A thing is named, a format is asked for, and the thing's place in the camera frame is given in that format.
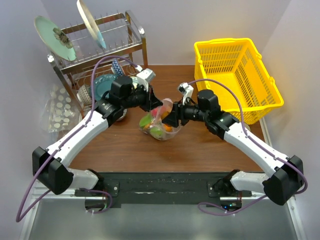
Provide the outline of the red toy apple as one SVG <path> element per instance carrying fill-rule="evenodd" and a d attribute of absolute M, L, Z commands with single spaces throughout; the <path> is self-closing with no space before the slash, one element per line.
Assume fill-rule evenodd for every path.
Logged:
<path fill-rule="evenodd" d="M 150 112 L 151 116 L 156 117 L 158 114 L 158 111 L 160 111 L 160 110 L 161 110 L 161 107 L 157 107 L 157 108 L 152 109 Z"/>

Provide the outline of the red yellow toy mango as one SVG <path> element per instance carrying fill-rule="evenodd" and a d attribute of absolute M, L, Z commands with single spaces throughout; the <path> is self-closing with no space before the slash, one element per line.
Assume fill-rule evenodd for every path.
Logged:
<path fill-rule="evenodd" d="M 173 127 L 172 126 L 169 126 L 167 124 L 164 124 L 164 130 L 166 133 L 172 133 L 173 132 Z"/>

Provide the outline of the orange red toy peach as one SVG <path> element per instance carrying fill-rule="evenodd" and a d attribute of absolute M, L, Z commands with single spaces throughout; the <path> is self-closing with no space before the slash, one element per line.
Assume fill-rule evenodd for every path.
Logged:
<path fill-rule="evenodd" d="M 161 111 L 161 113 L 160 113 L 160 119 L 161 119 L 161 120 L 165 119 L 170 113 L 171 113 L 171 110 L 167 110 L 167 109 Z"/>

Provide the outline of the green toy cabbage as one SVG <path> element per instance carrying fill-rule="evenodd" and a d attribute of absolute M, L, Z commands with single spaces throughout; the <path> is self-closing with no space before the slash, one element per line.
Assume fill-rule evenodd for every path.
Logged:
<path fill-rule="evenodd" d="M 155 139 L 161 139 L 163 137 L 163 130 L 158 126 L 153 126 L 149 129 L 149 133 Z"/>

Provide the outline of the clear pink zip bag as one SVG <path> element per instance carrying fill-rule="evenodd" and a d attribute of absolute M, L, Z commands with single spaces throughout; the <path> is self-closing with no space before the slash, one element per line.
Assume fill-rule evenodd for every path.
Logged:
<path fill-rule="evenodd" d="M 146 125 L 144 128 L 141 128 L 141 127 L 139 127 L 139 128 L 143 133 L 145 133 L 147 135 L 150 135 L 150 128 L 152 128 L 154 126 L 157 126 L 157 127 L 162 129 L 163 135 L 162 135 L 162 138 L 160 138 L 160 139 L 156 139 L 155 138 L 155 139 L 159 140 L 159 141 L 166 141 L 166 140 L 172 139 L 181 130 L 182 127 L 179 125 L 178 127 L 173 127 L 173 131 L 172 132 L 165 132 L 165 129 L 164 129 L 164 125 L 165 124 L 162 123 L 162 120 L 161 120 L 161 117 L 160 117 L 161 111 L 163 111 L 163 110 L 172 110 L 173 102 L 172 102 L 172 100 L 170 98 L 164 98 L 162 100 L 162 103 L 163 103 L 163 105 L 159 106 L 159 107 L 161 107 L 161 110 L 158 111 L 156 117 L 152 117 L 151 123 L 149 125 Z"/>

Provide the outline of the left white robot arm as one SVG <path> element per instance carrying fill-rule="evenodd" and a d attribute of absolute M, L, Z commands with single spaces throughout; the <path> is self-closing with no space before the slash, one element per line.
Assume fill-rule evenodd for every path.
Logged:
<path fill-rule="evenodd" d="M 140 107 L 149 112 L 161 105 L 150 80 L 139 76 L 134 86 L 129 76 L 117 77 L 93 110 L 67 135 L 46 149 L 38 147 L 33 151 L 33 176 L 56 195 L 67 189 L 85 188 L 92 196 L 99 196 L 104 184 L 98 174 L 93 170 L 71 169 L 71 162 L 92 139 L 114 124 L 125 109 Z"/>

